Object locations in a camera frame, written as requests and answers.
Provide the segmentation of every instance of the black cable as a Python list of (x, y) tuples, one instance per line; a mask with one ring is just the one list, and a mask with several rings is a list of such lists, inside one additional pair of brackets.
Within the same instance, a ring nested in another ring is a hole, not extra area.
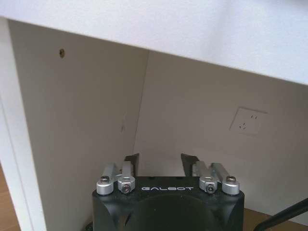
[(264, 231), (265, 229), (283, 223), (284, 221), (294, 218), (307, 211), (308, 211), (308, 198), (301, 202), (298, 202), (297, 204), (291, 207), (288, 207), (287, 209), (281, 211), (280, 213), (277, 213), (276, 215), (258, 224), (255, 227), (254, 231)]

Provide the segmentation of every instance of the outlet holes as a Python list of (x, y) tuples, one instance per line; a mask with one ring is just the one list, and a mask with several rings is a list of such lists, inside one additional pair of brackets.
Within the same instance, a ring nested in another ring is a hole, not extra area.
[(243, 123), (243, 125), (240, 126), (240, 129), (243, 129), (243, 130), (246, 129), (245, 125), (246, 125), (246, 123)]

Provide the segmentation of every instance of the metal bracket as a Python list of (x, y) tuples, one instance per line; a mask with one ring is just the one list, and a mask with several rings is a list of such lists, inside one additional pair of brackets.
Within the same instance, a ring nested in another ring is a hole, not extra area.
[(118, 189), (128, 194), (135, 189), (135, 176), (138, 170), (139, 154), (125, 157), (122, 166), (122, 174), (115, 164), (108, 164), (103, 172), (103, 176), (96, 183), (96, 192), (99, 195), (108, 195), (114, 191), (114, 182), (117, 181)]
[(217, 175), (221, 182), (222, 191), (229, 195), (237, 195), (240, 193), (240, 183), (234, 176), (229, 175), (226, 169), (220, 163), (212, 163), (213, 173)]
[(132, 175), (133, 168), (131, 162), (124, 161), (122, 176), (117, 179), (117, 188), (124, 194), (128, 194), (135, 189), (135, 178)]
[(96, 192), (99, 195), (108, 195), (114, 191), (114, 182), (119, 176), (119, 171), (115, 164), (108, 164), (103, 172), (103, 176), (96, 182)]
[(213, 194), (217, 190), (217, 178), (212, 176), (211, 171), (205, 166), (203, 161), (196, 161), (192, 166), (192, 175), (199, 176), (199, 187), (208, 194)]

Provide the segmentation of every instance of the wall outlet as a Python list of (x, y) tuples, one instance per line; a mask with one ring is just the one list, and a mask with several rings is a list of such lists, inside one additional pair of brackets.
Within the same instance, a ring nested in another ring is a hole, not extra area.
[(265, 115), (265, 112), (240, 107), (236, 112), (230, 131), (257, 135)]

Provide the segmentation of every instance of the white panel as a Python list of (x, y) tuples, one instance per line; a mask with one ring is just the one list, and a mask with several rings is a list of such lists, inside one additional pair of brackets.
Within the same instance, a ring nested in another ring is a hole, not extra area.
[(47, 230), (79, 231), (105, 164), (132, 154), (148, 51), (9, 26)]
[[(275, 214), (307, 197), (308, 87), (151, 52), (135, 151), (142, 175), (183, 175), (180, 154), (221, 162), (245, 206)], [(259, 133), (230, 131), (238, 107), (268, 112)], [(308, 225), (308, 214), (293, 221)]]
[(23, 231), (45, 231), (8, 22), (0, 18), (0, 160)]
[(306, 0), (0, 0), (0, 15), (308, 84)]

